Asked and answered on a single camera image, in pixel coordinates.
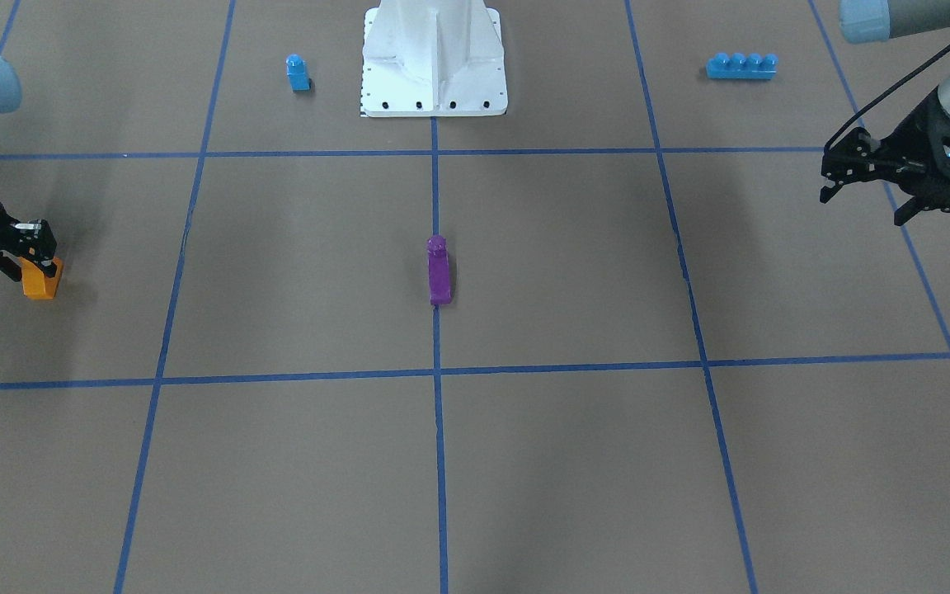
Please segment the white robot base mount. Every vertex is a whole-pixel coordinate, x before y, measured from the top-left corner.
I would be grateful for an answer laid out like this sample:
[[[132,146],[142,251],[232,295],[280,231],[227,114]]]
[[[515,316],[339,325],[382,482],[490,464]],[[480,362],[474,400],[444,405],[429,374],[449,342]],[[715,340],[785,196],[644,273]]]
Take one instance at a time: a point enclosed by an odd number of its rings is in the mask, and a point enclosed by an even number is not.
[[[501,15],[482,1],[381,1],[363,19],[360,116],[503,116]]]

